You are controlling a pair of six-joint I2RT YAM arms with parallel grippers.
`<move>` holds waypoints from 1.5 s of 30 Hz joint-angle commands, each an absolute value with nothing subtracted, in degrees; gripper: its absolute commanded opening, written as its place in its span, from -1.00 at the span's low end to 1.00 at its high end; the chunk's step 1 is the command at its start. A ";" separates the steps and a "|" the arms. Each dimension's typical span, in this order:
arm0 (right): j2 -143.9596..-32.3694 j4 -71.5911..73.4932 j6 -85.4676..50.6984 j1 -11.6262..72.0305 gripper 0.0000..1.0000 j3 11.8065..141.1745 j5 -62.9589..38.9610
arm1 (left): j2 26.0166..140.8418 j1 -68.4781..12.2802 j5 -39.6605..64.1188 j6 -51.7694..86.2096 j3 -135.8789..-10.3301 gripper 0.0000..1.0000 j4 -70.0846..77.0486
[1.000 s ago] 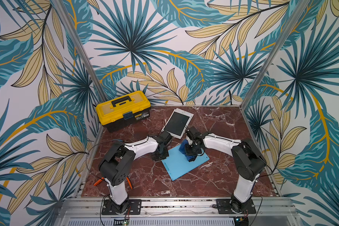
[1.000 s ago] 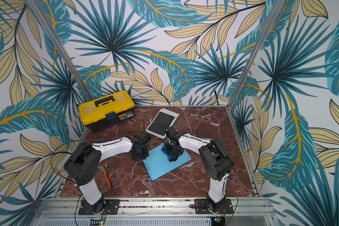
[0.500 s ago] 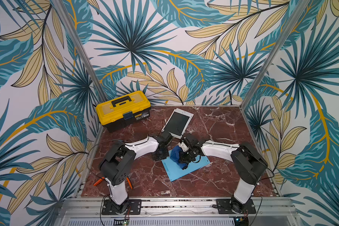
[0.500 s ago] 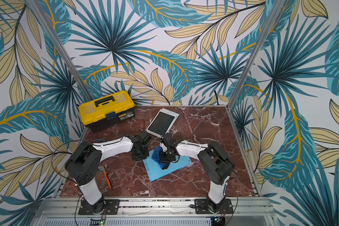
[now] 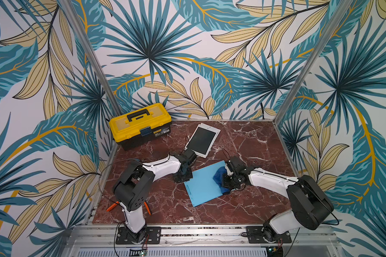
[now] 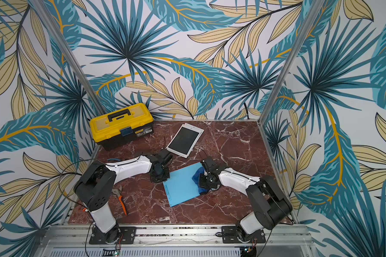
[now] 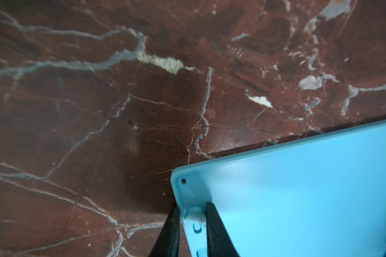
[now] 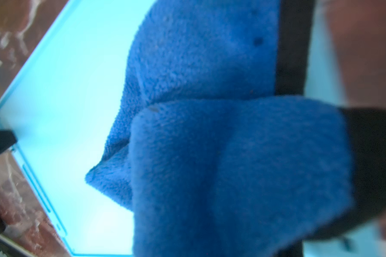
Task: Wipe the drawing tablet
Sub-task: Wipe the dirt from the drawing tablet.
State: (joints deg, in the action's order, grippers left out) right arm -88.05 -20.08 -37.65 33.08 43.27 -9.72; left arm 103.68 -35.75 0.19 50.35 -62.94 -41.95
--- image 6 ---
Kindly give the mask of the blue framed drawing tablet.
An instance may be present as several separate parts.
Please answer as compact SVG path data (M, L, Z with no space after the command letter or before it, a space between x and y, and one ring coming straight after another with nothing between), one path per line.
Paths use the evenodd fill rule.
M171 207L181 204L199 195L198 187L192 180L195 172L202 167L200 162L170 173L170 178L163 182L168 203Z

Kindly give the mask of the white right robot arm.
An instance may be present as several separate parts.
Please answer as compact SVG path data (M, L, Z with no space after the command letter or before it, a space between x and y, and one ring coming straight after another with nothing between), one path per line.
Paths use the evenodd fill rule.
M286 194L271 176L255 177L218 165L212 157L201 161L193 175L200 195L230 187L248 197L252 212L234 226L224 226L217 236L224 243L264 243L264 229L272 230L293 211Z

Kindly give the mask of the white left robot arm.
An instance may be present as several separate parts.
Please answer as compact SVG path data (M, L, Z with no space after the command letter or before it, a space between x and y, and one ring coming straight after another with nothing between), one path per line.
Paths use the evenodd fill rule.
M114 185L127 178L149 174L152 183L169 179L169 165L173 155L166 149L157 154L141 155L137 158L115 163L95 160L74 186L74 193L90 212L94 220L93 232L101 236L102 242L117 244L124 238L108 204Z

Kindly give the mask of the blue microfiber cloth black trim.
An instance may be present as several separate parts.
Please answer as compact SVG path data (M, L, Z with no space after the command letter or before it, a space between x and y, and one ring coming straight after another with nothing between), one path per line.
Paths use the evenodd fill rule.
M195 174L194 174L193 177L192 177L192 180L195 182L195 184L196 184L197 187L198 187L199 195L201 195L201 196L202 196L202 195L206 195L206 194L209 192L208 189L199 186L199 179L200 179L200 176L201 176L201 175L204 175L204 172L205 172L204 168L201 167L201 168L199 168L199 169L195 172Z

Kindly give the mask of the white drawing tablet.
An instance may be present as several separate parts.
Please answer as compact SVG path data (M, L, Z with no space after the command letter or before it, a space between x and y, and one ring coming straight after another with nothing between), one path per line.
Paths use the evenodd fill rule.
M188 158L203 132L202 128L184 123L166 149L173 154Z

